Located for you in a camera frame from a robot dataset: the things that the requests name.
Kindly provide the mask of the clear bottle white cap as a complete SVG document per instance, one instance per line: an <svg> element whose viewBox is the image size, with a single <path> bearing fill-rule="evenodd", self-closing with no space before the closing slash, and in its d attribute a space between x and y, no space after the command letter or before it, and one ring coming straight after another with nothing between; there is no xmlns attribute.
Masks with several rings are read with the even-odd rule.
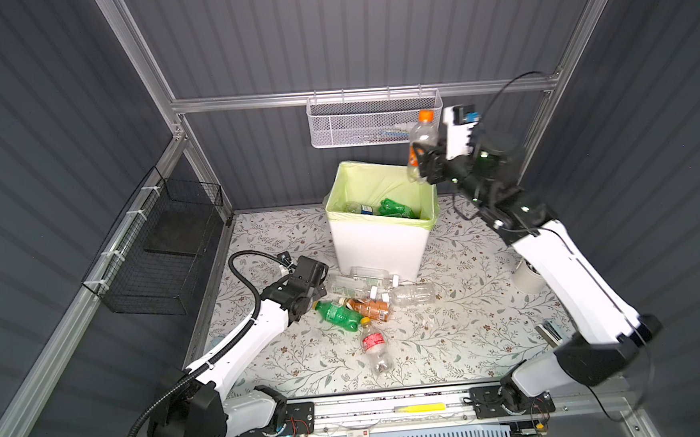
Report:
<svg viewBox="0 0 700 437"><path fill-rule="evenodd" d="M436 289L432 283L418 283L394 287L389 293L389 302L396 307L413 307L431 304L436 300Z"/></svg>

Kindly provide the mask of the amber tea bottle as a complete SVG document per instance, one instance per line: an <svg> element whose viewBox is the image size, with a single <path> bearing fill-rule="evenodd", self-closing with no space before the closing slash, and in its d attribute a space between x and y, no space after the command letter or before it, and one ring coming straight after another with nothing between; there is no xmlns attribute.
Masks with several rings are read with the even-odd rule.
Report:
<svg viewBox="0 0 700 437"><path fill-rule="evenodd" d="M380 322L390 320L391 306L388 302L381 302L372 299L344 299L342 303L348 309L361 314L363 317Z"/></svg>

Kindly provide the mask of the clear bottle blue cap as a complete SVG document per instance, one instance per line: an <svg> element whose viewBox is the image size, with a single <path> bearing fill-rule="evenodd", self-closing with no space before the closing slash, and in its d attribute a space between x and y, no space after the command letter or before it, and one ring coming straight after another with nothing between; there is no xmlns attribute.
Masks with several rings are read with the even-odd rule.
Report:
<svg viewBox="0 0 700 437"><path fill-rule="evenodd" d="M364 216L378 215L379 214L379 212L375 208L373 208L371 205L365 205L365 204L361 204L358 202L347 203L344 206L344 209L349 214L358 214L358 215L364 215Z"/></svg>

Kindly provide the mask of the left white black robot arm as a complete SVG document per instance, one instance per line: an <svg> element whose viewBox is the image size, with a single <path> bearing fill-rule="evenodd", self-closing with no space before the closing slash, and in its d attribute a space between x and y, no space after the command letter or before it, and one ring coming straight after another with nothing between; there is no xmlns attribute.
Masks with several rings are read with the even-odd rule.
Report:
<svg viewBox="0 0 700 437"><path fill-rule="evenodd" d="M238 437L265 430L278 433L287 418L287 399L258 385L248 394L228 396L252 361L276 337L298 322L325 296L328 266L308 257L292 262L288 253L274 259L287 273L259 291L251 315L200 359L177 371L156 402L134 426L148 437Z"/></svg>

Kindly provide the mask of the orange label bottle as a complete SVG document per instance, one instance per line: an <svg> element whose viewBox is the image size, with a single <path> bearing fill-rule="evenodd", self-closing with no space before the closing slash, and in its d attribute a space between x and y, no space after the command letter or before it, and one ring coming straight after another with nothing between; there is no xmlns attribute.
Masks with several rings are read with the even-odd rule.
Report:
<svg viewBox="0 0 700 437"><path fill-rule="evenodd" d="M409 132L408 141L410 144L406 159L406 174L412 182L421 184L426 181L426 176L421 171L420 158L428 149L433 148L439 142L434 116L433 110L421 110L418 115L418 123Z"/></svg>

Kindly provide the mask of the green crushed bottle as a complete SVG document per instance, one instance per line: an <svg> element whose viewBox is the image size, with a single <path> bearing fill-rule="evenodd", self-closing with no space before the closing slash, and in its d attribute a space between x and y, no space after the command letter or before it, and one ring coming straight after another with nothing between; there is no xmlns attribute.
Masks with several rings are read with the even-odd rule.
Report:
<svg viewBox="0 0 700 437"><path fill-rule="evenodd" d="M415 214L414 210L401 203L397 203L396 201L393 201L390 198L384 198L379 204L379 215L380 216L387 216L393 217L393 218L406 218L406 219L416 219L417 214Z"/></svg>

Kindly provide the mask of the clear bottle pink label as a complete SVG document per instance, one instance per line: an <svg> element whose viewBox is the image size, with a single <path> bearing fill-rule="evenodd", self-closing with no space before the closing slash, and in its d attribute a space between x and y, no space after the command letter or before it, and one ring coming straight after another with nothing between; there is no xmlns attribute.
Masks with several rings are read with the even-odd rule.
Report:
<svg viewBox="0 0 700 437"><path fill-rule="evenodd" d="M375 374L383 374L391 370L393 358L388 349L387 339L374 323L362 323L360 339L363 353L370 361L372 371Z"/></svg>

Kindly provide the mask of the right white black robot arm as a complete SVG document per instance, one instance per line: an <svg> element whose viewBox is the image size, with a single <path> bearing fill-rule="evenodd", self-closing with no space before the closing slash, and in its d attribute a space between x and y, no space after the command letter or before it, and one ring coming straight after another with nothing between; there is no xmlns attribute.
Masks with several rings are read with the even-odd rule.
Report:
<svg viewBox="0 0 700 437"><path fill-rule="evenodd" d="M564 223L534 192L509 176L512 152L481 134L471 150L448 158L443 147L413 142L419 178L453 184L487 224L546 282L575 325L568 341L549 353L519 362L502 377L497 401L520 415L554 388L580 384L592 389L628 368L663 329L652 314L626 303L578 250Z"/></svg>

